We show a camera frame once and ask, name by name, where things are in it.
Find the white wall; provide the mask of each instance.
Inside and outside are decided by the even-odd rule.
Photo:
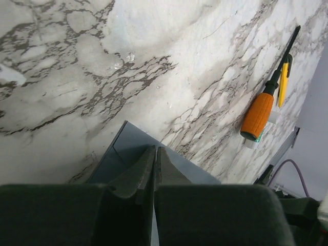
[[[294,148],[285,158],[293,159],[299,165],[310,196],[322,200],[328,190],[328,43],[309,87],[297,126],[301,130]],[[277,183],[305,196],[291,163],[284,165]]]

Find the gray marble veining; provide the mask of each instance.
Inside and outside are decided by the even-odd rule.
[[[253,182],[292,131],[327,38],[327,1],[0,3],[0,182],[83,181],[124,120],[223,182]],[[243,116],[296,25],[277,124]]]

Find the screwdriver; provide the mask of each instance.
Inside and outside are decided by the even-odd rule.
[[[301,26],[295,28],[278,68],[273,72],[271,79],[265,83],[265,89],[257,96],[246,114],[240,129],[240,134],[246,139],[255,141],[260,136],[268,122],[274,101],[273,94],[278,88],[278,80],[282,66],[289,55],[300,28]]]

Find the purple cable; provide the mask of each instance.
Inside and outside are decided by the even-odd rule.
[[[309,195],[308,189],[306,188],[306,185],[305,185],[304,178],[303,178],[303,175],[302,175],[302,173],[301,173],[301,170],[299,169],[299,167],[297,166],[297,164],[296,164],[292,159],[284,160],[284,161],[280,164],[280,166],[277,168],[276,172],[275,172],[274,175],[272,176],[271,180],[269,181],[268,186],[271,185],[272,181],[273,181],[274,178],[277,176],[277,174],[278,174],[279,170],[282,168],[282,166],[283,166],[285,163],[289,162],[289,161],[290,161],[290,162],[294,165],[294,167],[296,168],[296,171],[297,171],[297,173],[298,173],[298,176],[299,176],[299,178],[301,179],[301,183],[302,183],[302,186],[303,186],[303,189],[304,189],[305,195],[306,195],[307,197],[309,197],[310,195]]]

